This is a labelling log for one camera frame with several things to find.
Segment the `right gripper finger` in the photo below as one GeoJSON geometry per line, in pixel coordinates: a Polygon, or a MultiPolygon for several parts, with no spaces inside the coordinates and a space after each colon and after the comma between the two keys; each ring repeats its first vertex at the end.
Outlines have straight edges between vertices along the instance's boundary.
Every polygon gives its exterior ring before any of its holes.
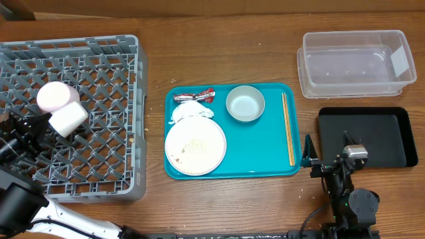
{"type": "Polygon", "coordinates": [[[308,160],[318,160],[318,155],[313,145],[313,141],[311,139],[310,134],[307,134],[305,136],[305,144],[302,157],[303,159],[308,160]]]}
{"type": "Polygon", "coordinates": [[[358,143],[351,137],[348,131],[343,132],[343,143],[344,147],[351,146],[351,145],[357,145],[358,143]]]}

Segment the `white cup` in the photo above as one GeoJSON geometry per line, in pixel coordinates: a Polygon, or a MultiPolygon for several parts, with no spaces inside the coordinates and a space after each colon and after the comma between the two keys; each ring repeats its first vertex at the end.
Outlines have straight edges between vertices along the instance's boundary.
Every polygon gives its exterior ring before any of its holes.
{"type": "Polygon", "coordinates": [[[51,114],[48,122],[62,137],[70,135],[88,118],[88,112],[78,102],[71,102],[51,114]]]}

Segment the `grey green bowl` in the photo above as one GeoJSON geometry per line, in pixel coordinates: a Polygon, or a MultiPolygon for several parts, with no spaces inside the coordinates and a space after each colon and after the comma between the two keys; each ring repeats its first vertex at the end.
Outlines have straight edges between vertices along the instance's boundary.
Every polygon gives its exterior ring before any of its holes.
{"type": "Polygon", "coordinates": [[[263,94],[253,86],[237,86],[226,97],[226,109],[237,121],[257,120],[265,110],[263,94]]]}

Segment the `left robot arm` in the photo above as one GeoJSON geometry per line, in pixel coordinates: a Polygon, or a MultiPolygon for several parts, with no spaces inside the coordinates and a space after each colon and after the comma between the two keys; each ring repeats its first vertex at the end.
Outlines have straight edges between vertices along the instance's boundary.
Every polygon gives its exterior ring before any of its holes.
{"type": "Polygon", "coordinates": [[[96,220],[70,210],[44,193],[32,179],[9,168],[25,157],[43,152],[41,141],[50,113],[30,119],[13,113],[1,120],[1,237],[24,232],[45,233],[61,238],[147,238],[128,226],[96,220]]]}

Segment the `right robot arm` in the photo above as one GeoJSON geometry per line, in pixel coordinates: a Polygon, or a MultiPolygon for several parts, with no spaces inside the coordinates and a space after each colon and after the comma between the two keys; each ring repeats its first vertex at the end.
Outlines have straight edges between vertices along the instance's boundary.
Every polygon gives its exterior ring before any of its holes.
{"type": "Polygon", "coordinates": [[[345,147],[330,163],[319,160],[310,135],[305,136],[301,166],[311,168],[310,177],[320,178],[322,189],[329,202],[313,211],[303,222],[299,238],[324,239],[379,239],[378,231],[371,229],[376,224],[380,197],[367,189],[356,189],[351,175],[363,169],[368,161],[366,148],[357,143],[348,132],[343,132],[345,147]],[[305,227],[316,214],[331,207],[334,221],[318,231],[306,232],[305,227]]]}

